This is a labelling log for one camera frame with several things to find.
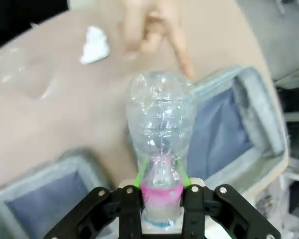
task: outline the finger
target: finger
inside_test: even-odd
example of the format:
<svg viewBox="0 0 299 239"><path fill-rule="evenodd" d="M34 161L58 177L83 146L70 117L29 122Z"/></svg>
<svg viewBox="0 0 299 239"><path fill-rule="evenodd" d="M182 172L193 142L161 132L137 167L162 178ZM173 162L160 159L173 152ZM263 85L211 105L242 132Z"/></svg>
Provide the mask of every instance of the finger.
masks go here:
<svg viewBox="0 0 299 239"><path fill-rule="evenodd" d="M174 49L183 73L187 77L193 78L194 70L186 45L186 37L179 23L170 22L167 24L167 37Z"/></svg>
<svg viewBox="0 0 299 239"><path fill-rule="evenodd" d="M163 35L158 32L148 32L142 41L141 50L144 53L153 54L157 51Z"/></svg>
<svg viewBox="0 0 299 239"><path fill-rule="evenodd" d="M127 52L136 52L144 37L146 11L141 5L127 6L123 22L123 39Z"/></svg>

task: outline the tabletop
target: tabletop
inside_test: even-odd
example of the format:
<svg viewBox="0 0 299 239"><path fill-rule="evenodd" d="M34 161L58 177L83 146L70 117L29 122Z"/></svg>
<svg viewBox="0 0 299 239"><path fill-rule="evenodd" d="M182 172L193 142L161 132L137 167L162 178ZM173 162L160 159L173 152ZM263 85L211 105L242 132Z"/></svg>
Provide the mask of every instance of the tabletop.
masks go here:
<svg viewBox="0 0 299 239"><path fill-rule="evenodd" d="M278 109L264 57L236 2L179 0L177 4L195 80L226 66L255 66L266 79ZM116 185L135 177L137 169L125 142L125 89L140 72L179 73L179 66L166 42L153 55L125 61L118 31L121 19L118 1L99 0L95 6L48 20L0 50L0 185L82 146L95 151ZM111 54L82 65L79 59L90 25L105 31ZM30 59L44 62L29 82L4 81L2 71L9 69L4 56L15 48ZM284 162L271 178L282 173L286 165Z"/></svg>

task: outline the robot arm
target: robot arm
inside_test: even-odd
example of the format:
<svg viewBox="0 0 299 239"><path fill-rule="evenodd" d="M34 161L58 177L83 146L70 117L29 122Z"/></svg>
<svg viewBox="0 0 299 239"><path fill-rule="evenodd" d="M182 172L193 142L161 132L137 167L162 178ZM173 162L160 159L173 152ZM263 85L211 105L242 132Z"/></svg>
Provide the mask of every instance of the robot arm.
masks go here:
<svg viewBox="0 0 299 239"><path fill-rule="evenodd" d="M184 208L181 234L143 234L140 189L128 185L110 192L97 187L44 239L94 239L116 217L120 218L120 239L204 239L205 216L234 239L281 239L279 231L230 185L212 191L192 184L184 189L180 206Z"/></svg>

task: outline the silver bolt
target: silver bolt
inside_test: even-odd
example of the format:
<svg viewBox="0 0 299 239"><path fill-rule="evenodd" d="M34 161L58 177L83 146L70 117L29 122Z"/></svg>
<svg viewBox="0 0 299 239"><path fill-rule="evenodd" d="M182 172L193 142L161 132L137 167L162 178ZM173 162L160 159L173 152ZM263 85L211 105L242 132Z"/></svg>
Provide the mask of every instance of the silver bolt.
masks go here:
<svg viewBox="0 0 299 239"><path fill-rule="evenodd" d="M221 193L227 193L227 189L224 188L224 187L220 188L219 191L220 191Z"/></svg>
<svg viewBox="0 0 299 239"><path fill-rule="evenodd" d="M104 194L105 194L105 191L104 191L104 190L102 190L102 191L99 192L99 196L100 196L100 197L102 197Z"/></svg>
<svg viewBox="0 0 299 239"><path fill-rule="evenodd" d="M268 234L267 237L266 237L266 239L275 239L275 237L273 235L271 235L271 234Z"/></svg>
<svg viewBox="0 0 299 239"><path fill-rule="evenodd" d="M198 190L199 190L199 188L198 188L197 186L193 186L193 187L191 188L191 190L192 190L194 193L197 193Z"/></svg>
<svg viewBox="0 0 299 239"><path fill-rule="evenodd" d="M127 192L128 194L132 193L132 191L133 191L133 188L128 188L128 189L126 190L126 192Z"/></svg>

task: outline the human hand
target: human hand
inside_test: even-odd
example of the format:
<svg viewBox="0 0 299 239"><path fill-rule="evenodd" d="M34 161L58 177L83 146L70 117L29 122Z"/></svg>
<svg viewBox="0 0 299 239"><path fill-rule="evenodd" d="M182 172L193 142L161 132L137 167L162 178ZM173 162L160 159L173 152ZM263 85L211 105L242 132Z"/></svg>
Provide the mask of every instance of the human hand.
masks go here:
<svg viewBox="0 0 299 239"><path fill-rule="evenodd" d="M192 78L193 69L181 28L175 0L122 0L122 25L126 55L135 59L140 52L154 53L166 37L183 73Z"/></svg>

